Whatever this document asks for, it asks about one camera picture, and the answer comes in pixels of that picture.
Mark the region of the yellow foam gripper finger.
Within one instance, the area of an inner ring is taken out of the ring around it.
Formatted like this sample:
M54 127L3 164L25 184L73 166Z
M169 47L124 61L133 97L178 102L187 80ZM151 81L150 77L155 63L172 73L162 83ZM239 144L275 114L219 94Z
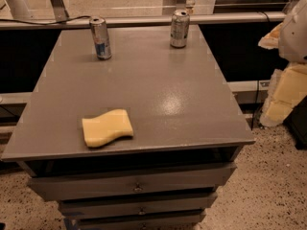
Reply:
M258 45L268 50L277 49L282 26L283 23L279 23L275 26L268 34L259 40Z
M264 127L282 124L306 96L307 64L290 62L284 70L275 69L262 107L260 124Z

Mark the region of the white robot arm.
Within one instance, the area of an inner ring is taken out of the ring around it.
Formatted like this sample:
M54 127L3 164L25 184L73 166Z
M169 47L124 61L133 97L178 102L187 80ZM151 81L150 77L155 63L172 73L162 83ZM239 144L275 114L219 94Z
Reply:
M262 126L275 127L307 96L307 0L299 0L258 45L277 49L289 61L283 71L273 72L260 116Z

